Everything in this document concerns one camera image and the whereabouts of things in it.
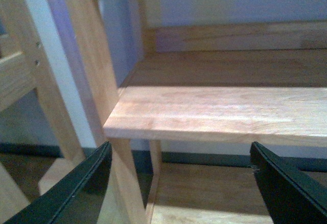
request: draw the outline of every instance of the lower shelf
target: lower shelf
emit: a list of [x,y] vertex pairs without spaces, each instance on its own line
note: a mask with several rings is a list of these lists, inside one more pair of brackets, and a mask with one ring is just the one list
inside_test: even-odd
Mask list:
[[[326,173],[310,173],[326,183]],[[273,223],[252,169],[162,165],[151,224]]]

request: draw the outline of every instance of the baseboard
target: baseboard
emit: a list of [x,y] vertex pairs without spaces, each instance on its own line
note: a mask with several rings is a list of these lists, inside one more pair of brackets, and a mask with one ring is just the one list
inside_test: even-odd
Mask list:
[[[85,155],[89,156],[95,150],[95,148],[84,148],[83,150]],[[59,146],[48,145],[0,143],[0,153],[62,158]],[[138,172],[152,173],[149,151],[133,151],[133,157],[136,170]],[[327,159],[292,157],[284,157],[284,159],[300,170],[327,172]],[[162,161],[166,163],[203,164],[233,167],[251,166],[250,156],[248,155],[163,152]]]

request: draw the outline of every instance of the wooden plank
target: wooden plank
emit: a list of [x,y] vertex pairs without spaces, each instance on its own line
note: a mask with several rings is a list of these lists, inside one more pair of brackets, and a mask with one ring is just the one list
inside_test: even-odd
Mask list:
[[161,156],[161,141],[160,140],[150,140],[150,155],[153,174],[160,174],[162,156]]
[[151,188],[150,188],[149,197],[148,197],[148,203],[147,203],[147,206],[145,209],[145,214],[147,216],[148,224],[151,224],[151,222],[152,222],[152,216],[153,216],[153,210],[154,210],[154,205],[155,205],[155,199],[157,196],[159,178],[160,178],[160,174],[153,175],[153,178],[152,178]]
[[93,0],[65,0],[101,125],[118,101],[104,25]]
[[152,224],[273,224],[250,168],[163,164]]
[[85,156],[25,0],[0,0],[0,16],[6,30],[20,44],[26,57],[36,80],[41,107],[63,155],[78,165]]
[[38,182],[38,190],[40,195],[43,195],[49,191],[73,169],[74,165],[71,161],[63,158],[56,159]]
[[161,164],[162,164],[161,141],[150,140],[150,154],[151,154],[151,162],[152,162],[152,169],[153,169],[153,178],[152,178],[152,184],[148,197],[148,203],[145,209],[145,213],[148,219],[148,224],[150,224],[152,220],[154,203],[157,195],[157,187],[160,178],[160,171],[161,171]]
[[9,34],[0,35],[0,58],[10,56],[18,51],[18,45]]
[[130,223],[127,210],[121,205],[124,201],[119,194],[116,175],[115,168],[112,166],[97,224]]
[[36,87],[21,52],[0,59],[0,111]]
[[93,92],[97,93],[98,91],[96,91],[96,89],[98,88],[105,89],[105,85],[99,83],[98,87],[90,87],[88,79],[94,79],[93,76],[95,75],[95,72],[93,71],[95,70],[92,69],[93,71],[91,70],[92,72],[89,72],[87,74],[85,70],[86,66],[84,65],[84,63],[89,66],[92,66],[93,64],[96,65],[96,63],[94,63],[94,60],[96,59],[83,59],[76,40],[76,35],[71,21],[71,16],[69,15],[69,11],[66,5],[66,1],[48,0],[48,3],[50,5],[52,17],[59,33],[61,44],[68,59],[68,63],[71,68],[71,72],[75,80],[75,84],[79,92],[79,97],[81,99],[87,121],[90,125],[93,138],[95,139],[96,144],[99,146],[105,141],[105,137],[103,135],[102,123],[98,115],[98,110],[96,106],[96,101],[94,100]]
[[327,48],[327,21],[156,29],[158,52]]
[[232,54],[237,61],[216,59],[221,53],[144,61],[106,135],[327,146],[326,50],[253,53],[244,61],[241,52]]
[[148,28],[145,0],[136,0],[133,2],[138,5],[139,18],[141,20],[141,33],[144,47],[144,55],[156,52],[155,34],[156,31]]
[[21,211],[29,201],[0,163],[0,223]]
[[[122,223],[146,223],[145,209],[137,180],[130,140],[112,138],[110,141],[112,144],[112,170],[109,178],[113,179],[109,179],[109,182],[112,184],[110,188],[113,189],[112,194],[120,213],[119,219],[125,220]],[[106,197],[111,199],[112,195],[108,194]],[[112,201],[105,199],[104,203],[110,204]],[[107,216],[107,220],[109,220],[112,217],[106,213],[107,211],[110,211],[110,208],[108,206],[103,207],[100,216]]]

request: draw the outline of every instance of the black object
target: black object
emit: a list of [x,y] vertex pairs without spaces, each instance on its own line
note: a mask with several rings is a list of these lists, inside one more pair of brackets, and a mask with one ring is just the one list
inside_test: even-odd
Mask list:
[[106,142],[5,224],[96,224],[108,186],[110,167],[111,147]]
[[258,142],[250,153],[256,183],[275,224],[327,223],[327,188]]

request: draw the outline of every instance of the wooden shelf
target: wooden shelf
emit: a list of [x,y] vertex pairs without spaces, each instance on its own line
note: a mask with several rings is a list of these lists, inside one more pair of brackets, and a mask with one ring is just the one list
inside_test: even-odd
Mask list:
[[[309,175],[326,185],[326,173]],[[151,220],[161,223],[273,222],[252,169],[164,163]]]
[[153,54],[106,136],[327,146],[327,50]]

